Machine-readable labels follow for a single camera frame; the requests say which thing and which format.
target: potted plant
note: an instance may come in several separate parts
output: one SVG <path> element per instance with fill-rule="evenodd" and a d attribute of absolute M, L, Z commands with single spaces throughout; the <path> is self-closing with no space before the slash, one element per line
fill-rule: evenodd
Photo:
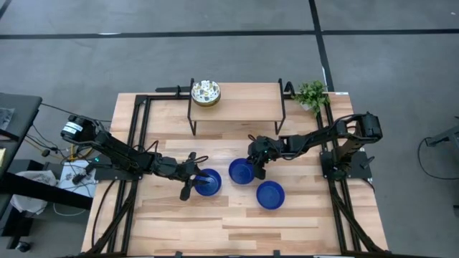
<path fill-rule="evenodd" d="M 325 87 L 320 81 L 312 83 L 302 83 L 300 85 L 300 93 L 295 95 L 295 100 L 298 101 L 304 110 L 312 110 L 314 116 L 321 111 L 321 105 L 330 103 L 328 96 L 323 92 Z"/>

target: blue bowl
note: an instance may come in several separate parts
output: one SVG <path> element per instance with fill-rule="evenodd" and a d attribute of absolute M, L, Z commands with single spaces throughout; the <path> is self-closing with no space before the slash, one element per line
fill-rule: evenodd
<path fill-rule="evenodd" d="M 203 169 L 201 172 L 206 173 L 209 177 L 196 176 L 196 180 L 207 181 L 209 183 L 196 185 L 194 186 L 194 189 L 196 189 L 196 192 L 202 196 L 213 196 L 218 192 L 218 190 L 220 190 L 220 186 L 222 186 L 222 178 L 218 172 L 210 168 Z"/>
<path fill-rule="evenodd" d="M 258 186 L 257 200 L 263 208 L 274 210 L 284 203 L 285 193 L 280 184 L 266 181 Z"/>
<path fill-rule="evenodd" d="M 229 176 L 238 184 L 248 184 L 252 182 L 255 174 L 252 164 L 246 158 L 237 158 L 229 165 Z"/>

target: black robotic arm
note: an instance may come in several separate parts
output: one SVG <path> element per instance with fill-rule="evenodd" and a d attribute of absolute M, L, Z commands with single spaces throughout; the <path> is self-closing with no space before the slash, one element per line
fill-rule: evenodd
<path fill-rule="evenodd" d="M 201 172 L 198 163 L 208 159 L 207 156 L 196 158 L 192 152 L 183 163 L 177 163 L 175 158 L 162 156 L 160 153 L 149 150 L 136 150 L 133 147 L 114 138 L 105 130 L 100 122 L 80 115 L 71 115 L 60 135 L 62 138 L 79 147 L 91 147 L 109 157 L 111 164 L 90 165 L 110 166 L 116 170 L 132 174 L 155 174 L 170 180 L 184 182 L 180 199 L 186 201 L 189 198 L 191 188 L 197 184 L 206 184 L 206 181 L 195 180 L 194 176 L 207 177 Z"/>
<path fill-rule="evenodd" d="M 347 175 L 350 170 L 352 155 L 366 143 L 375 143 L 382 138 L 382 131 L 377 116 L 370 113 L 347 115 L 337 119 L 332 125 L 314 131 L 307 135 L 280 136 L 278 140 L 266 136 L 254 138 L 248 148 L 247 160 L 253 164 L 255 177 L 265 179 L 266 170 L 263 168 L 269 161 L 278 158 L 293 160 L 308 152 L 309 148 L 327 143 L 333 139 L 348 139 L 344 145 L 332 150 L 334 179 Z"/>

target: gray carpet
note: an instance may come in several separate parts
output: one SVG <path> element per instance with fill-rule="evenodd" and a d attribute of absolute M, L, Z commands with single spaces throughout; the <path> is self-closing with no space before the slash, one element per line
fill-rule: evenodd
<path fill-rule="evenodd" d="M 322 29 L 459 28 L 454 0 L 316 0 Z M 312 29 L 300 0 L 13 0 L 0 34 L 167 32 L 217 29 Z M 378 115 L 384 138 L 366 147 L 389 248 L 403 254 L 456 257 L 459 181 L 427 177 L 417 164 L 422 138 L 457 125 L 459 34 L 324 37 L 336 91 L 350 92 L 356 112 Z M 153 92 L 190 77 L 298 84 L 323 80 L 314 36 L 168 39 L 0 40 L 0 90 L 111 119 L 119 92 Z M 67 115 L 41 107 L 35 125 L 60 146 Z M 459 176 L 448 144 L 422 148 L 425 167 Z M 43 161 L 23 144 L 17 158 Z M 87 212 L 60 218 L 45 211 L 24 240 L 31 252 L 1 257 L 77 254 Z"/>

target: wooden tabletop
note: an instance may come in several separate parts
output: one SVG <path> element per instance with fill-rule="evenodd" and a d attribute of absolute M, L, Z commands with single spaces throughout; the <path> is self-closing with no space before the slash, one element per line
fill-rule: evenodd
<path fill-rule="evenodd" d="M 126 141 L 135 94 L 119 94 L 111 133 Z M 348 95 L 330 94 L 333 117 L 353 113 Z M 213 168 L 222 177 L 216 196 L 203 197 L 195 190 L 188 201 L 179 200 L 183 183 L 157 176 L 144 176 L 138 186 L 133 228 L 128 255 L 211 254 L 339 254 L 339 244 L 326 180 L 322 178 L 318 153 L 310 149 L 294 161 L 278 160 L 266 165 L 266 180 L 274 180 L 285 190 L 285 202 L 276 211 L 266 211 L 256 201 L 255 179 L 241 186 L 233 183 L 228 166 L 235 158 L 246 157 L 250 140 L 247 134 L 275 137 L 272 123 L 201 122 L 199 135 L 189 129 L 186 100 L 154 100 L 151 104 L 146 145 L 159 140 L 164 156 L 185 160 L 190 151 L 209 160 L 200 168 Z M 281 135 L 306 134 L 317 130 L 311 112 L 292 101 L 285 101 L 287 118 Z M 140 111 L 136 143 L 143 112 Z M 387 248 L 372 189 L 362 180 L 348 180 L 356 219 L 381 248 Z M 95 213 L 108 182 L 99 183 L 94 197 L 82 251 L 90 248 Z M 96 226 L 100 237 L 111 222 L 118 182 L 103 204 Z M 349 225 L 344 221 L 348 249 Z M 120 249 L 122 230 L 118 230 L 116 249 Z"/>
<path fill-rule="evenodd" d="M 219 82 L 217 105 L 200 107 L 191 102 L 193 121 L 281 121 L 279 83 Z"/>

